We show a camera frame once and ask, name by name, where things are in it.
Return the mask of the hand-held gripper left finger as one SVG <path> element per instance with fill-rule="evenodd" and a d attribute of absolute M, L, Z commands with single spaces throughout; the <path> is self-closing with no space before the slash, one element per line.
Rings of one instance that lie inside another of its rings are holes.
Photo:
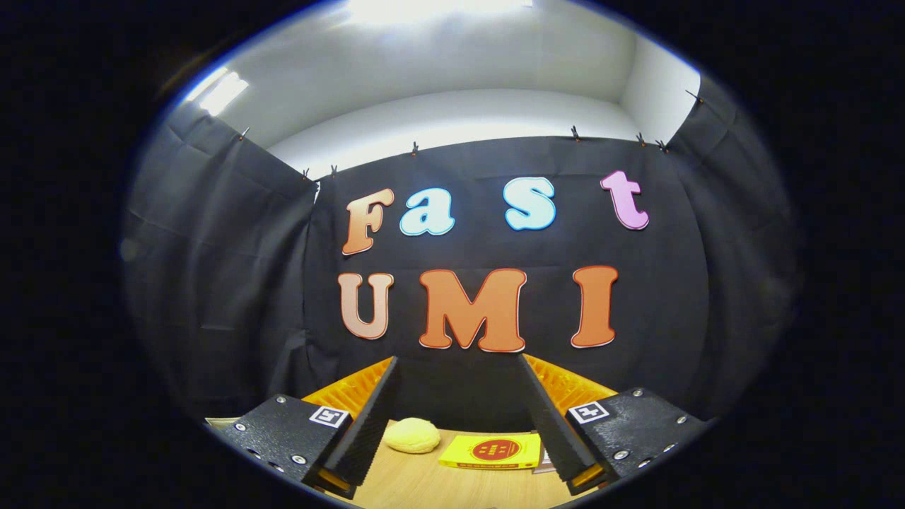
<path fill-rule="evenodd" d="M 303 399 L 275 395 L 224 421 L 221 438 L 294 486 L 352 499 L 391 417 L 397 362 L 386 358 Z"/>

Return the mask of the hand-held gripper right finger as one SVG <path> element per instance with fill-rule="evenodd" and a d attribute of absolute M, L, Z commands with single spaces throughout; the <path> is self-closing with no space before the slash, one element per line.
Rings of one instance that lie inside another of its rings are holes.
<path fill-rule="evenodd" d="M 636 476 L 708 428 L 652 390 L 617 392 L 525 354 L 518 366 L 534 427 L 572 495 Z"/>

